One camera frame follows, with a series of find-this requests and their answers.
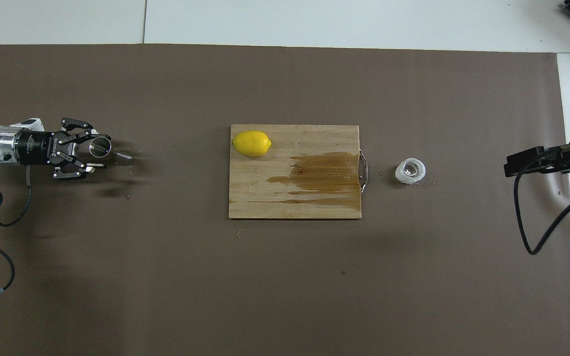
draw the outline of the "white table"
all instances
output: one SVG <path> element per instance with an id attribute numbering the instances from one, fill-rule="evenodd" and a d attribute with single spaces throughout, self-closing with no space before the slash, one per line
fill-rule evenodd
<path id="1" fill-rule="evenodd" d="M 557 52 L 568 140 L 570 18 L 561 13 L 560 3 L 0 0 L 0 44 L 196 43 Z"/>

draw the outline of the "yellow lemon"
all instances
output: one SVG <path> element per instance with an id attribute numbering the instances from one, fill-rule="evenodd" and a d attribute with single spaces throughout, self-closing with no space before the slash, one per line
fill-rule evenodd
<path id="1" fill-rule="evenodd" d="M 272 142 L 263 131 L 243 131 L 233 139 L 233 146 L 240 154 L 258 157 L 265 155 Z"/>

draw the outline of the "wood grain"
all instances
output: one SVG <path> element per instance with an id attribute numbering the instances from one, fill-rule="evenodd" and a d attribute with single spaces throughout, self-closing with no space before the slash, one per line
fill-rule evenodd
<path id="1" fill-rule="evenodd" d="M 267 134 L 272 147 L 247 157 L 230 146 L 231 219 L 359 219 L 360 134 L 351 125 L 232 125 Z"/>

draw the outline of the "wooden cutting board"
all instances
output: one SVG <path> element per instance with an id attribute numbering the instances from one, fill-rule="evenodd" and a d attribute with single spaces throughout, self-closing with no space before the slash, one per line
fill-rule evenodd
<path id="1" fill-rule="evenodd" d="M 231 219 L 359 219 L 360 132 L 351 125 L 232 125 L 267 134 L 272 146 L 247 157 L 230 146 Z"/>

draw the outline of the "black cable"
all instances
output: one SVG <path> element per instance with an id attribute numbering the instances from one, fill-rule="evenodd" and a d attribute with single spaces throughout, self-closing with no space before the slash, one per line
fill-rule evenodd
<path id="1" fill-rule="evenodd" d="M 25 171 L 25 180 L 26 183 L 28 185 L 28 200 L 25 202 L 25 208 L 23 208 L 23 211 L 21 212 L 21 214 L 19 214 L 19 217 L 17 217 L 16 219 L 14 219 L 11 223 L 3 223 L 0 221 L 0 226 L 3 227 L 7 227 L 7 226 L 12 226 L 15 225 L 16 223 L 19 222 L 19 220 L 21 220 L 21 218 L 25 215 L 26 212 L 28 212 L 28 209 L 30 208 L 30 201 L 32 201 L 32 188 L 30 187 L 30 165 L 26 166 L 26 171 Z"/>
<path id="2" fill-rule="evenodd" d="M 518 174 L 516 175 L 516 180 L 514 181 L 514 206 L 516 207 L 516 219 L 518 219 L 518 229 L 521 232 L 522 242 L 524 243 L 524 247 L 527 249 L 527 252 L 529 252 L 530 255 L 535 255 L 536 253 L 540 252 L 540 249 L 542 248 L 543 245 L 545 245 L 549 236 L 552 234 L 552 232 L 554 232 L 554 230 L 556 229 L 558 224 L 564 219 L 564 217 L 567 216 L 567 214 L 570 212 L 570 204 L 568 204 L 567 207 L 564 208 L 564 210 L 561 211 L 560 214 L 558 214 L 556 219 L 551 223 L 551 225 L 549 225 L 549 227 L 545 231 L 545 234 L 540 239 L 540 242 L 538 242 L 538 245 L 536 245 L 536 248 L 532 250 L 531 247 L 529 246 L 529 242 L 527 241 L 527 235 L 525 235 L 524 227 L 522 226 L 523 219 L 521 217 L 520 203 L 518 202 L 518 184 L 523 174 L 525 174 L 527 169 L 529 169 L 529 167 L 531 167 L 531 165 L 534 164 L 534 162 L 552 153 L 556 153 L 557 151 L 560 151 L 560 148 L 557 147 L 550 148 L 547 149 L 547 151 L 544 151 L 543 153 L 540 153 L 540 155 L 537 155 L 531 160 L 529 160 L 529 162 L 527 162 L 527 164 L 525 164 L 525 166 L 522 169 L 520 169 L 520 171 L 518 171 Z"/>
<path id="3" fill-rule="evenodd" d="M 10 284 L 12 284 L 12 281 L 14 281 L 14 263 L 12 263 L 12 259 L 10 259 L 10 256 L 8 256 L 7 253 L 4 252 L 4 250 L 2 250 L 1 248 L 0 248 L 0 254 L 2 254 L 2 256 L 6 258 L 8 264 L 10 265 L 10 280 L 3 288 L 4 290 L 6 290 L 10 286 Z"/>

